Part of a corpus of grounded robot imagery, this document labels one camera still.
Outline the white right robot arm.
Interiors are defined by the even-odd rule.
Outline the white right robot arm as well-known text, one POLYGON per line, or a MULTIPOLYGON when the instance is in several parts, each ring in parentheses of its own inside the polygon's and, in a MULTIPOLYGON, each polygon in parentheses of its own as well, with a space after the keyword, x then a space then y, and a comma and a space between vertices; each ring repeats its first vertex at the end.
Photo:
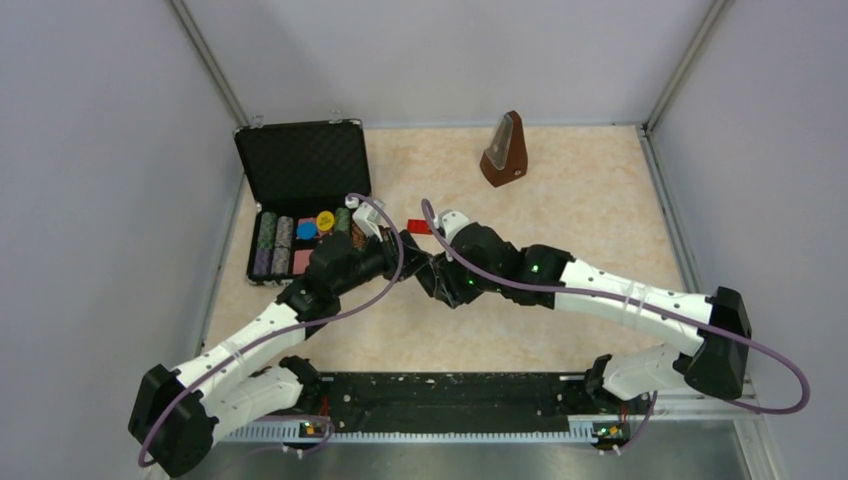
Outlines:
POLYGON ((594 409, 612 412, 625 400, 685 386, 721 400, 741 398, 749 348, 731 337, 750 339, 751 325, 739 292, 659 289, 550 246, 517 249, 477 222, 453 233, 450 246, 459 260, 440 253, 416 278, 451 308, 491 292, 521 306, 600 317, 660 340, 643 351, 595 360, 586 385, 594 409))

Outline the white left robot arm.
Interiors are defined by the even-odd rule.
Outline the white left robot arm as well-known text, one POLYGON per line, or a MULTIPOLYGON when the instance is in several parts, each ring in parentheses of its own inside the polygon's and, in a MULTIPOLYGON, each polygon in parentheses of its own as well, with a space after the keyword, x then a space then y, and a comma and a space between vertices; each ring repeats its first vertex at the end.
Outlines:
POLYGON ((304 361, 272 366, 270 360, 344 318, 342 295, 378 277, 394 285, 431 257, 407 231, 380 228, 362 248, 348 234, 324 237, 304 273, 244 327, 192 360, 145 373, 128 425, 141 445, 140 466, 157 464, 179 477, 231 432, 261 417, 314 410, 321 388, 304 361))

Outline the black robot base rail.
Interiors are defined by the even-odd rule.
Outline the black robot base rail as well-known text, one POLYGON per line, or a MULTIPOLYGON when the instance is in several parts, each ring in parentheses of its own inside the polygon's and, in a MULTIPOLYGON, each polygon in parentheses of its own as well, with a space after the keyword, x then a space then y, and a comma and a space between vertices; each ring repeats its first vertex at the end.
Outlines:
POLYGON ((615 450, 649 410, 623 401, 593 371, 323 372, 297 403, 228 435, 231 442, 313 448, 347 444, 583 444, 615 450))

